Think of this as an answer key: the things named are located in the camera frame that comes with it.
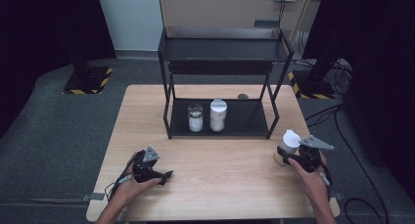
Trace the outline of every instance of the jar lid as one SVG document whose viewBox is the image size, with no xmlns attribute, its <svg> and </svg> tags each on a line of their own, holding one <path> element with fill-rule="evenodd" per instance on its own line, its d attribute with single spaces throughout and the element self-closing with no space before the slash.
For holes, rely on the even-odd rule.
<svg viewBox="0 0 415 224">
<path fill-rule="evenodd" d="M 214 99 L 210 103 L 210 109 L 213 110 L 214 112 L 225 112 L 227 108 L 228 108 L 228 105 L 226 104 L 225 101 L 221 99 Z"/>
<path fill-rule="evenodd" d="M 200 112 L 200 111 L 197 111 L 197 110 L 193 110 L 193 111 L 189 112 L 189 116 L 192 117 L 192 118 L 199 118 L 202 115 L 204 115 L 204 113 Z"/>
</svg>

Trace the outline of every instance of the black metal shelf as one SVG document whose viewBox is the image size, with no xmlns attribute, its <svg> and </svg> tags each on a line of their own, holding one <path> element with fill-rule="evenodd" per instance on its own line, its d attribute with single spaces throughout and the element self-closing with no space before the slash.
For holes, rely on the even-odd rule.
<svg viewBox="0 0 415 224">
<path fill-rule="evenodd" d="M 159 61 L 165 93 L 164 124 L 169 139 L 173 136 L 260 136 L 269 139 L 279 119 L 275 99 L 287 73 L 294 51 L 283 31 L 274 29 L 174 27 L 167 35 L 165 28 L 159 44 Z M 272 91 L 268 82 L 275 62 L 285 62 L 277 86 Z M 165 74 L 167 63 L 169 81 Z M 263 75 L 258 99 L 226 99 L 228 111 L 225 129 L 219 133 L 209 127 L 212 99 L 177 98 L 173 75 Z M 275 118 L 268 128 L 262 97 L 267 90 Z M 172 101 L 171 119 L 167 118 Z M 189 129 L 187 107 L 204 107 L 204 127 L 200 132 Z"/>
<path fill-rule="evenodd" d="M 209 127 L 210 102 L 213 99 L 178 99 L 173 101 L 171 114 L 171 135 L 174 136 L 262 136 L 268 134 L 262 102 L 256 100 L 223 99 L 228 111 L 225 128 L 221 132 L 213 132 Z M 204 127 L 200 132 L 189 129 L 187 107 L 198 103 L 204 108 Z"/>
</svg>

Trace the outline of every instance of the black stand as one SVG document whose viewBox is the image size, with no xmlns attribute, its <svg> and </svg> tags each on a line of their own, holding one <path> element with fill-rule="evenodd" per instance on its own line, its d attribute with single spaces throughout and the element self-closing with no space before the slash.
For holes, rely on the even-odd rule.
<svg viewBox="0 0 415 224">
<path fill-rule="evenodd" d="M 289 74 L 291 83 L 295 88 L 297 98 L 306 99 L 334 99 L 335 91 L 329 82 L 322 80 L 318 84 L 313 84 L 308 80 L 310 70 L 293 70 Z"/>
<path fill-rule="evenodd" d="M 75 35 L 70 30 L 69 22 L 59 10 L 55 0 L 36 0 L 45 18 L 48 18 L 55 35 L 74 72 L 64 88 L 65 94 L 98 94 L 110 77 L 112 69 L 108 67 L 90 67 L 85 61 Z"/>
<path fill-rule="evenodd" d="M 99 94 L 112 73 L 109 67 L 87 67 L 75 70 L 64 87 L 65 94 Z"/>
<path fill-rule="evenodd" d="M 266 137 L 269 139 L 278 122 L 275 104 L 287 73 L 293 48 L 283 31 L 244 28 L 175 27 L 167 35 L 165 27 L 158 49 L 161 77 L 165 93 L 163 120 L 168 139 L 173 136 Z M 275 62 L 284 62 L 278 82 L 271 88 L 269 76 Z M 169 81 L 165 73 L 167 63 Z M 226 127 L 221 132 L 209 128 L 205 114 L 200 132 L 189 129 L 188 106 L 198 103 L 209 112 L 212 99 L 178 98 L 173 75 L 261 75 L 264 77 L 258 98 L 224 99 L 227 103 Z M 275 115 L 268 128 L 262 97 L 269 95 Z"/>
</svg>

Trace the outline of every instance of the human hand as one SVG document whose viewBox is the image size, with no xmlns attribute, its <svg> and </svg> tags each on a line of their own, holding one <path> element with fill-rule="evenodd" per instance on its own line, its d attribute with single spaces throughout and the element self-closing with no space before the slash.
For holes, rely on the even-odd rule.
<svg viewBox="0 0 415 224">
<path fill-rule="evenodd" d="M 125 171 L 125 174 L 132 174 L 132 166 L 133 163 L 131 162 L 137 153 L 132 155 L 131 159 L 128 161 L 130 164 Z M 146 182 L 138 183 L 134 177 L 131 177 L 127 181 L 118 185 L 116 192 L 114 193 L 112 200 L 116 200 L 116 202 L 122 203 L 124 206 L 129 205 L 134 199 L 146 189 L 151 188 L 161 182 L 161 178 L 154 178 Z"/>
<path fill-rule="evenodd" d="M 321 160 L 326 163 L 326 158 L 320 152 Z M 294 171 L 297 173 L 301 180 L 302 188 L 313 207 L 315 223 L 332 224 L 336 223 L 333 216 L 332 209 L 329 204 L 329 197 L 327 193 L 327 186 L 320 177 L 320 172 L 324 173 L 324 169 L 320 166 L 316 171 L 308 173 L 301 165 L 294 159 L 288 158 L 288 161 Z"/>
<path fill-rule="evenodd" d="M 125 174 L 132 173 L 133 164 L 130 163 Z M 115 223 L 117 217 L 121 211 L 128 206 L 135 198 L 144 192 L 146 189 L 151 188 L 161 182 L 161 178 L 154 178 L 146 182 L 138 183 L 134 177 L 131 177 L 127 181 L 118 185 L 114 195 L 110 199 L 107 206 L 98 217 L 97 224 Z"/>
<path fill-rule="evenodd" d="M 320 152 L 321 160 L 326 164 L 327 159 Z M 301 180 L 302 188 L 305 191 L 305 194 L 308 196 L 311 202 L 326 202 L 328 200 L 327 186 L 321 179 L 319 173 L 323 172 L 324 169 L 319 166 L 316 171 L 308 173 L 305 171 L 301 165 L 292 158 L 288 159 L 290 165 L 293 167 L 294 171 L 297 173 Z"/>
</svg>

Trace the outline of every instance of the cup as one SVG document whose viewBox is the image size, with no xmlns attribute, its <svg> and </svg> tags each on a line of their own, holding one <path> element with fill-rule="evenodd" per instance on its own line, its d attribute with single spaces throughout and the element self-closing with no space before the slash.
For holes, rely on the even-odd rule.
<svg viewBox="0 0 415 224">
<path fill-rule="evenodd" d="M 277 150 L 275 150 L 274 158 L 277 162 L 281 164 L 286 164 L 283 161 L 283 157 L 278 154 L 278 149 L 283 150 L 285 153 L 294 154 L 300 146 L 301 137 L 295 133 L 293 130 L 288 129 L 284 134 L 281 142 L 277 146 Z"/>
<path fill-rule="evenodd" d="M 227 104 L 221 99 L 214 99 L 210 103 L 210 129 L 220 132 L 225 128 Z"/>
</svg>

